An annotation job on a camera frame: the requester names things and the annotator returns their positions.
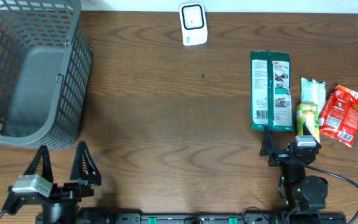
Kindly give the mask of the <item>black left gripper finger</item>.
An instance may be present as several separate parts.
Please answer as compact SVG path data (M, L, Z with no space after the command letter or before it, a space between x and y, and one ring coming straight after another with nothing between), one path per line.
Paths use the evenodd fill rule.
M52 165L47 146L40 146L32 162L25 170L24 175L37 174L53 183Z
M87 144L84 141L80 141L76 148L70 181L78 182L81 185L101 185L101 173L92 160Z

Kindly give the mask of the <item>green tea drink carton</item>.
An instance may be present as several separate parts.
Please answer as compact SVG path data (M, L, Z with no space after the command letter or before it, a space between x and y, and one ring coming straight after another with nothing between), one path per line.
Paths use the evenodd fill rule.
M303 136L303 126L306 125L313 137L320 142L318 105L314 103L300 103L296 107L297 135Z

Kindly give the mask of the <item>mint wet wipes pack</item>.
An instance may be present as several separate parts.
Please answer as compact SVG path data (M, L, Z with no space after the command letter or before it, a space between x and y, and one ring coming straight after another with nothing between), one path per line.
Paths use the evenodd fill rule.
M312 81L301 78L301 103L313 103L318 106L320 113L326 102L326 82Z

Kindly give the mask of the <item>red snack bag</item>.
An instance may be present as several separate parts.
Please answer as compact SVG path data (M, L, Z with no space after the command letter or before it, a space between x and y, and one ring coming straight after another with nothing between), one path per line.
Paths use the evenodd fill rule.
M358 92L337 85L319 114L319 131L352 147L358 130Z

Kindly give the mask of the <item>green white 3M package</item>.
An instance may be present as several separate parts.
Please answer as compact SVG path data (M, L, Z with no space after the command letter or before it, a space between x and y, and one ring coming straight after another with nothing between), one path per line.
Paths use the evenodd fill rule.
M293 132L290 54L268 50L250 53L253 130Z

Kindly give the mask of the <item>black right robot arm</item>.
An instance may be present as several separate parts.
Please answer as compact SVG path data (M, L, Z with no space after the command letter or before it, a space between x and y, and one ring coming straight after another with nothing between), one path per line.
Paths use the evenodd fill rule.
M268 157L268 166L279 167L279 194L287 203L286 216L314 213L326 208L328 181L315 175L306 175L306 166L315 161L320 143L305 126L305 135L296 136L286 149L275 149L268 128L259 155Z

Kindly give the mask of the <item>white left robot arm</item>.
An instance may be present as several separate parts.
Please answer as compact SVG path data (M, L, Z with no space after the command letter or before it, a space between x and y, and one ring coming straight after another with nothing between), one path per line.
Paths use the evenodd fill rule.
M91 158L87 144L79 142L71 168L70 181L59 186L53 181L48 147L39 147L25 172L8 187L8 196L0 212L16 215L24 205L40 205L42 213L36 223L115 223L115 216L106 207L83 207L78 203L94 195L94 186L101 185L101 173Z

